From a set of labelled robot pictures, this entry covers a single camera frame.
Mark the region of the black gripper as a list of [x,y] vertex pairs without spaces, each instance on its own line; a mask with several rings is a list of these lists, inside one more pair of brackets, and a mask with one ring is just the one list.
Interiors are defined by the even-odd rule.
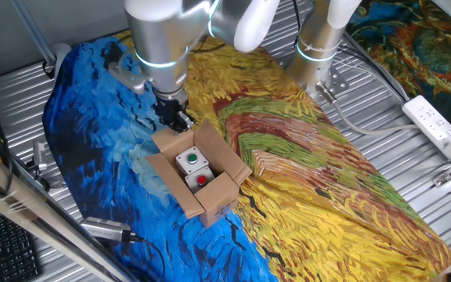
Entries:
[[194,120],[185,113],[188,102],[179,102],[177,99],[161,99],[156,97],[153,105],[156,115],[163,125],[167,125],[174,132],[181,133],[194,125]]

